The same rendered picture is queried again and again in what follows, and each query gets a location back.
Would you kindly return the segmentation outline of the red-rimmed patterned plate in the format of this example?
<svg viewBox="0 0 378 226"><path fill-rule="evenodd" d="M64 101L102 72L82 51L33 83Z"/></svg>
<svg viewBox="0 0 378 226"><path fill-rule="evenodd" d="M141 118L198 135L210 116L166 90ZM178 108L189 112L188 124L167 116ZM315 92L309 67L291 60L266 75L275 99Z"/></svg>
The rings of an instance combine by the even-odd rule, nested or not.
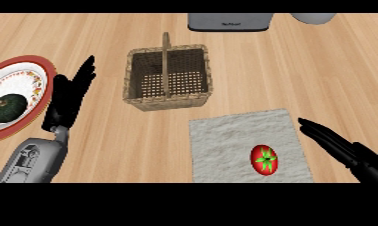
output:
<svg viewBox="0 0 378 226"><path fill-rule="evenodd" d="M20 132L48 107L57 69L42 56L24 55L0 63L0 97L21 94L29 101L24 114L9 123L0 123L0 140Z"/></svg>

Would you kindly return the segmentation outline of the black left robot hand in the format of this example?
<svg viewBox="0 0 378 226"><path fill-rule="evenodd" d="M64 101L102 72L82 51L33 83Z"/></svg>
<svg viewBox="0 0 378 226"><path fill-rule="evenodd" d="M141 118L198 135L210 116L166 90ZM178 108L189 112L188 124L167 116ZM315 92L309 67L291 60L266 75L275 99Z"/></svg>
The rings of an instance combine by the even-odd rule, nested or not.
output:
<svg viewBox="0 0 378 226"><path fill-rule="evenodd" d="M73 79L68 79L64 74L55 76L52 101L42 124L43 130L52 132L60 126L67 129L73 127L95 77L95 56L85 61Z"/></svg>

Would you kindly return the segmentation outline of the grey appliance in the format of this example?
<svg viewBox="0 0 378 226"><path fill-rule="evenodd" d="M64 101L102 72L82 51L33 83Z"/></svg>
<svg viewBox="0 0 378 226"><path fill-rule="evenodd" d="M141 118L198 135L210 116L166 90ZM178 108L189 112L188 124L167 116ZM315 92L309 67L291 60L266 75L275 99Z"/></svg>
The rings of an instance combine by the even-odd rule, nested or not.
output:
<svg viewBox="0 0 378 226"><path fill-rule="evenodd" d="M188 28L201 32L257 32L269 29L272 13L189 13Z"/></svg>

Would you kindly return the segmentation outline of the red tomato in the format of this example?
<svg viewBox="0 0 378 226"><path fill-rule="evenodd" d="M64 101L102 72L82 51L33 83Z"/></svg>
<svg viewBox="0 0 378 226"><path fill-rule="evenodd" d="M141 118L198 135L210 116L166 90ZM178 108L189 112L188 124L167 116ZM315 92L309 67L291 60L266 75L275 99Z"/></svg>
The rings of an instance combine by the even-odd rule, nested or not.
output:
<svg viewBox="0 0 378 226"><path fill-rule="evenodd" d="M278 155L268 145L257 145L250 154L251 166L263 176L272 175L278 170Z"/></svg>

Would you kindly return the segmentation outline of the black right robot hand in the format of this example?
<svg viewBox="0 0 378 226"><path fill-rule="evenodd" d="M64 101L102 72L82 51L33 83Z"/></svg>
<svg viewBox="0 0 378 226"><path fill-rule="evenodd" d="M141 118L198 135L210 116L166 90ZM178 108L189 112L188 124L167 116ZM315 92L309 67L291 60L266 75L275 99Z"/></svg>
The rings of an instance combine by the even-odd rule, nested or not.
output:
<svg viewBox="0 0 378 226"><path fill-rule="evenodd" d="M378 154L359 142L350 142L328 127L300 118L302 133L311 137L362 183L378 184Z"/></svg>

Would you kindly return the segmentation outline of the pale grey round object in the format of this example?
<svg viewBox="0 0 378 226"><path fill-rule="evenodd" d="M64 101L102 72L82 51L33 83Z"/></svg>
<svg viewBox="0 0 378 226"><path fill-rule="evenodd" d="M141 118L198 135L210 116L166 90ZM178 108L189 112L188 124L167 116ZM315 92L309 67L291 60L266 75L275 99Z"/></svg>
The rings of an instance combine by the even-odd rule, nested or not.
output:
<svg viewBox="0 0 378 226"><path fill-rule="evenodd" d="M336 17L336 13L293 13L293 17L303 23L321 25Z"/></svg>

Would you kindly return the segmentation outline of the dark green squash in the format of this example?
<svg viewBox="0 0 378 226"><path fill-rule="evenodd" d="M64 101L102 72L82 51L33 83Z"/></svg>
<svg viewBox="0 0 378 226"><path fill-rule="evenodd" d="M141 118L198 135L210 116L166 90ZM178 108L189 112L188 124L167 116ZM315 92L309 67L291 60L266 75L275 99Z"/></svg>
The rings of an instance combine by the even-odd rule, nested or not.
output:
<svg viewBox="0 0 378 226"><path fill-rule="evenodd" d="M0 97L0 123L9 123L20 118L29 106L27 98L21 94Z"/></svg>

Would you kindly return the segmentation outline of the white textured placemat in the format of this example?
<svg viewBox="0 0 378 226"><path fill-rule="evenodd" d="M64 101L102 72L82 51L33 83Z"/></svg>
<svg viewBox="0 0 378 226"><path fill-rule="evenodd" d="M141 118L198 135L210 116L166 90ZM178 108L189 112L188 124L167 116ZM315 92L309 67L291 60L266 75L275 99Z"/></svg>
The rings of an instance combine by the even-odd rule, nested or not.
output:
<svg viewBox="0 0 378 226"><path fill-rule="evenodd" d="M195 183L312 183L313 177L285 109L189 122ZM262 175L251 164L260 145L278 159Z"/></svg>

